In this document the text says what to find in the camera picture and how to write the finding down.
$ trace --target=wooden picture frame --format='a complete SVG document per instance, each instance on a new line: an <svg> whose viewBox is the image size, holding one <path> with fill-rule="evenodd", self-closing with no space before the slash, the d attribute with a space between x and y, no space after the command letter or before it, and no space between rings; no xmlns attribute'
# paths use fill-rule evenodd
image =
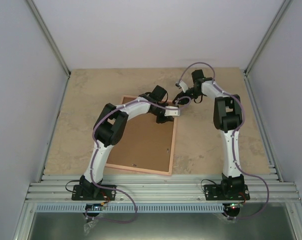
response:
<svg viewBox="0 0 302 240"><path fill-rule="evenodd" d="M129 101L132 101L134 99L136 99L137 97L136 96L131 96L131 95L123 95L122 98L121 98L121 103L120 104L123 104L123 103L127 103ZM171 100L168 100L167 101L169 104L172 105L172 101ZM137 116L133 119L131 119L130 121L127 122L127 125L126 125L126 129L128 128L128 125L130 124L131 121L135 120L136 118L139 118L141 116L144 116L144 115L148 115L148 118L154 118L154 122L155 122L155 119L156 119L156 116L154 116L153 114L143 114L143 115L140 115L140 116ZM135 137L138 137L138 139L136 141L139 141L138 144L145 144L145 145L149 145L149 144L157 144L159 142L159 138L161 138L161 134L165 134L165 146L163 146L164 148L166 148L167 146L167 149L166 149L166 153L169 153L169 158L163 153L163 147L161 145L161 149L158 147L159 151L162 150L162 153L160 154L157 154L157 156L159 156L159 158L162 156L162 160L161 159L158 159L156 157L156 160L158 161L158 167L157 166L152 166L152 167L149 167L149 168L145 168L145 167L139 167L139 165L150 165L150 161L146 164L146 162L143 163L144 159L147 160L147 156L148 156L148 152L145 152L145 153L139 153L139 154L135 154L134 153L137 153L137 151L139 149L134 149L134 148L131 148L131 147L128 147L128 141L130 141L128 139L128 136L126 135L126 130L124 130L124 134L123 134L123 137L121 139L121 141L114 146L114 148L111 150L110 152L110 155L109 155L109 158L106 162L106 167L108 168L113 168L113 169L120 169L120 170L127 170L127 171L134 171L134 172L140 172L140 173L147 173L147 174L157 174L157 175L166 175L166 176L171 176L172 175L172 168L173 168L173 158L174 158L174 151L175 151L175 141L176 141L176 131L177 131L177 118L174 118L174 121L173 122L166 122L166 123L159 123L159 124L149 124L148 126L144 127L143 126L143 132L148 132L148 131L145 131L147 130L147 128L152 128L152 130L148 129L149 132L154 132L154 131L158 131L160 134L156 134L156 135L153 135L154 137L158 138L158 139L148 139L147 136L144 138L144 136L142 135L141 132L139 131L136 131L134 134L131 133L132 135L134 135L134 137L132 136L131 138L129 138L130 140L132 140L133 138ZM152 151L152 146L149 146L147 147L147 150ZM132 166L130 166L131 164L131 158L129 158L128 160L128 155L130 155L132 157L132 162L134 163L137 163L137 164L132 164Z"/></svg>

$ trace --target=marble surface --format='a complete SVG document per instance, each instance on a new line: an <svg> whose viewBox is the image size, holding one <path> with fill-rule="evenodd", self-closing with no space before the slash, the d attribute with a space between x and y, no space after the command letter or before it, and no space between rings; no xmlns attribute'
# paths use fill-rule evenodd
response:
<svg viewBox="0 0 302 240"><path fill-rule="evenodd" d="M191 87L189 70L183 80ZM173 99L180 90L175 82L183 68L75 69L58 117L44 174L81 175L93 150L92 129L107 103L119 104L122 95L137 96L160 85ZM204 75L212 77L209 68ZM238 94L245 108L246 122L239 135L241 167L248 173L268 174L268 161L250 99L239 68L216 68L216 81L227 92ZM182 110L177 121L172 174L220 174L223 146L213 125L214 101L204 97ZM104 174L135 174L105 168Z"/></svg>

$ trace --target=gray metal panel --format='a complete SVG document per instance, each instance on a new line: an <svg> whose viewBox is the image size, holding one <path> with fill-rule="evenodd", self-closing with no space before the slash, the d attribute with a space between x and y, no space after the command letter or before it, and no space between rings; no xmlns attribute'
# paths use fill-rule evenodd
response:
<svg viewBox="0 0 302 240"><path fill-rule="evenodd" d="M67 77L23 0L0 0L0 240L36 181Z"/></svg>
<svg viewBox="0 0 302 240"><path fill-rule="evenodd" d="M248 77L283 178L302 198L302 0L293 1Z"/></svg>
<svg viewBox="0 0 302 240"><path fill-rule="evenodd" d="M241 210L248 216L261 204ZM106 218L128 220L131 214L104 214ZM98 221L84 236L86 220L81 213L36 213L29 240L292 240L292 226L286 206L268 205L250 220L229 222L221 213L141 213L130 224Z"/></svg>

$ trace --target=black wire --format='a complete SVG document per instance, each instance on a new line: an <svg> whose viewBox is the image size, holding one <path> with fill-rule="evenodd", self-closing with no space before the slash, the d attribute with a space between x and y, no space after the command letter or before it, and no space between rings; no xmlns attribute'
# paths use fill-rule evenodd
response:
<svg viewBox="0 0 302 240"><path fill-rule="evenodd" d="M75 182L79 182L79 180L71 180L71 181L67 182L65 185L65 190L67 190L70 193L76 194L75 191L71 191L67 188L69 183L75 183ZM85 189L82 185L79 184L78 186L81 187L82 190L84 190L89 196L91 195L91 193L87 189Z"/></svg>
<svg viewBox="0 0 302 240"><path fill-rule="evenodd" d="M166 100L164 101L164 104L168 101L168 98L169 98L169 94L168 92L166 92Z"/></svg>
<svg viewBox="0 0 302 240"><path fill-rule="evenodd" d="M67 186L68 186L69 183L74 183L74 182L79 182L79 180L71 180L71 181L67 182L66 185L65 185L65 190L67 190L67 191L70 192L70 193L75 194L75 193L76 193L75 191L71 191L71 190L69 190L69 189L67 188Z"/></svg>
<svg viewBox="0 0 302 240"><path fill-rule="evenodd" d="M196 102L196 99L193 99L193 101L194 101L196 104L200 104L200 103L202 103L202 100L203 100L203 95L201 95L201 99L200 99L200 101L199 101L199 102Z"/></svg>
<svg viewBox="0 0 302 240"><path fill-rule="evenodd" d="M218 188L221 188L221 186L220 186L220 185L218 185L218 184L217 184L215 181L212 181L212 180L210 180L210 179L202 179L202 181L201 181L200 185L201 185L201 189L202 189L202 191L203 191L203 192L205 192L204 188L202 187L202 182L203 182L204 180L206 180L206 181L209 181L209 182L213 183L213 184L214 184L214 185L216 185Z"/></svg>

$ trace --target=purple cable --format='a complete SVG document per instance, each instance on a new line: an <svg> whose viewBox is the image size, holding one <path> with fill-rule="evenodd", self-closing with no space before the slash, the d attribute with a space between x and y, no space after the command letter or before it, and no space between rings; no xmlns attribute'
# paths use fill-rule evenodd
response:
<svg viewBox="0 0 302 240"><path fill-rule="evenodd" d="M185 73L189 70L189 68L191 68L192 66L196 65L196 64L204 64L207 65L213 72L213 77L212 80L214 81L216 79L216 71L215 69L208 63L203 62L203 61L197 61L195 63L192 63L191 65L189 65L182 73L181 77L179 78L179 80L176 82L177 84L180 84L180 82L182 81L183 76L185 75Z"/></svg>
<svg viewBox="0 0 302 240"><path fill-rule="evenodd" d="M190 98L189 96L183 96L183 97L179 98L179 99L176 101L176 106L178 105L178 102L179 102L179 100L181 100L181 99L189 99L189 102L188 102L186 105L184 105L184 106L182 106L181 108L179 108L180 110L182 110L182 109L188 107L189 104L191 103L191 98ZM126 195L126 196L131 200L131 202L132 202L133 205L134 205L134 216L133 216L133 218L131 218L130 220L127 220L127 221L119 221L119 220L113 220L113 219L109 219L109 218L105 218L105 217L93 217L93 216L88 216L88 210L86 210L85 213L84 213L84 215L85 215L85 217L88 218L88 219L92 219L92 220L94 220L94 219L100 219L100 220L108 221L108 222L111 222L111 223L117 223L117 224L129 224L129 223L132 223L134 220L137 219L137 216L138 216L138 215L137 215L137 213L138 213L137 205L136 205L135 201L132 199L132 197L131 197L128 193L126 193L125 191L122 191L122 190L120 190L120 189L117 189L117 188L106 187L106 186L100 186L100 185L98 185L98 184L94 181L94 179L93 179L93 165L94 165L94 161L95 161L96 155L97 155L97 153L98 153L98 151L99 151L99 143L98 143L98 141L97 141L96 138L95 138L95 133L96 133L98 127L99 127L106 119L108 119L108 117L110 117L110 116L111 116L112 114L114 114L115 112L120 111L121 109L124 109L125 107L130 106L130 105L132 105L132 104L136 104L136 103L148 103L148 104L151 104L151 105L153 105L153 106L156 106L156 107L158 107L158 108L160 108L160 109L164 109L164 110L172 110L172 108L160 106L160 105L157 105L157 104L155 104L155 103L153 103L153 102L150 102L150 101L148 101L148 100L133 100L133 101L130 101L130 102L126 103L126 104L123 104L123 105L117 107L116 109L114 109L113 111L109 112L107 115L105 115L105 116L97 123L97 125L95 125L95 127L94 127L94 129L93 129L92 138L93 138L93 141L96 143L97 148L96 148L96 151L95 151L94 154L93 154L92 161L91 161L91 164L90 164L90 177L91 177L91 181L92 181L93 185L95 185L96 187L98 187L98 188L100 188L100 189L118 191L118 192L120 192L120 193Z"/></svg>

